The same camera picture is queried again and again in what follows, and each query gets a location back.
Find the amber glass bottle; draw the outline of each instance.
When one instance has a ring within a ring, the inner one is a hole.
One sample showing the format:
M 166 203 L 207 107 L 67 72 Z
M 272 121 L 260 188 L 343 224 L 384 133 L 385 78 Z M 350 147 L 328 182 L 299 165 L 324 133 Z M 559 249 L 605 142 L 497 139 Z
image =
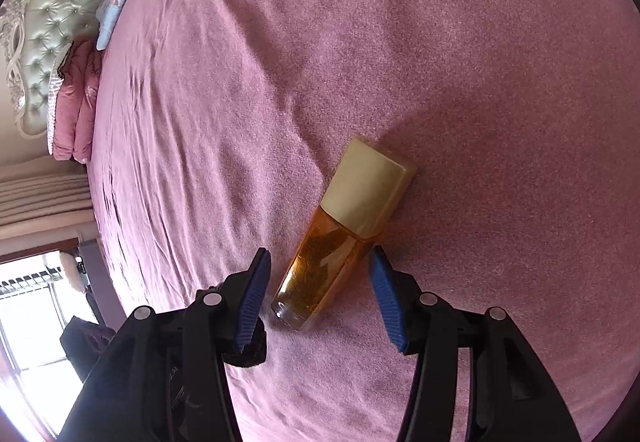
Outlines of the amber glass bottle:
M 351 140 L 273 299 L 276 315 L 303 330 L 343 287 L 415 173 L 406 159 Z

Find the gold bottle cap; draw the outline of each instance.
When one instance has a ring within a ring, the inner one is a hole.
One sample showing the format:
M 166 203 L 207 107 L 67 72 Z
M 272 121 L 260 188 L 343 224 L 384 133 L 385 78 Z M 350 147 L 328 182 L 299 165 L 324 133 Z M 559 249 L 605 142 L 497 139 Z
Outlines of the gold bottle cap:
M 322 209 L 363 239 L 382 232 L 415 174 L 415 166 L 354 137 L 331 180 Z

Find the orange liquid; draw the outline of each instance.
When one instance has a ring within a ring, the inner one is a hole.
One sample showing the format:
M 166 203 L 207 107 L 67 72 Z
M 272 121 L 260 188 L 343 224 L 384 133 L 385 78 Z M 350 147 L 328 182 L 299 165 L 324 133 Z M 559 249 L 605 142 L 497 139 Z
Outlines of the orange liquid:
M 276 315 L 302 330 L 344 286 L 374 243 L 348 231 L 318 207 L 271 304 Z

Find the beige curtain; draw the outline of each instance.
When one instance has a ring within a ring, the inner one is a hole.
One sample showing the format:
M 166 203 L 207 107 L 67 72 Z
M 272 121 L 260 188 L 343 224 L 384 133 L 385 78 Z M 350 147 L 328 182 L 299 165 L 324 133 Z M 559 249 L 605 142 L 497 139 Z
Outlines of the beige curtain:
M 0 168 L 0 240 L 93 219 L 81 165 L 44 156 Z

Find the screw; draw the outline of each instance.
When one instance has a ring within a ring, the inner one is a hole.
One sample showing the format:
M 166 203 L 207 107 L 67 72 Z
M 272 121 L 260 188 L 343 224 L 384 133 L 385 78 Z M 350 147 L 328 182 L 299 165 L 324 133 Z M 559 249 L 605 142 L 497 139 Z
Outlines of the screw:
M 500 307 L 493 307 L 489 309 L 489 316 L 491 316 L 496 321 L 502 321 L 507 317 L 507 313 Z
M 208 305 L 210 307 L 215 307 L 216 305 L 219 305 L 220 303 L 222 303 L 222 296 L 217 292 L 211 292 L 210 294 L 207 294 L 202 299 L 202 301 L 204 302 L 205 305 Z
M 427 307 L 432 307 L 438 302 L 438 296 L 432 294 L 431 292 L 423 292 L 420 294 L 420 303 L 423 305 L 427 305 Z
M 136 311 L 133 313 L 133 317 L 136 319 L 146 319 L 149 316 L 151 316 L 151 308 L 149 307 L 136 308 Z

